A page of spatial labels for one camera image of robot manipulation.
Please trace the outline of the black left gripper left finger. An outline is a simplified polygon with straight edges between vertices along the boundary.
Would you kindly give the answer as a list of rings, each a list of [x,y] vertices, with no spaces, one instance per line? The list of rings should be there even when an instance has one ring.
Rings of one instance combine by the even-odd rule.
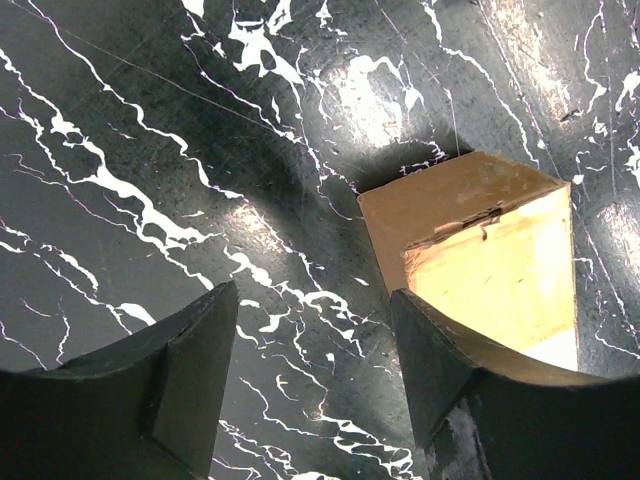
[[[205,479],[236,333],[238,291],[52,369],[1,374],[5,479]]]

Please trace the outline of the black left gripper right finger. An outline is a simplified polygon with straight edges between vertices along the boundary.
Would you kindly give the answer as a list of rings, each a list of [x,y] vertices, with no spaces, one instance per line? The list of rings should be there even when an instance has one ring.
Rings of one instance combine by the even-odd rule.
[[[635,479],[639,380],[541,362],[408,290],[392,326],[416,446],[433,479]]]

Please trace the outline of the brown cardboard express box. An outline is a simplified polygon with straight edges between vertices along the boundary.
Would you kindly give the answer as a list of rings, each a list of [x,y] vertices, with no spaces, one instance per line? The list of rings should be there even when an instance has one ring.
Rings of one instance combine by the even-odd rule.
[[[568,182],[476,151],[361,194],[388,291],[551,365],[578,367]]]

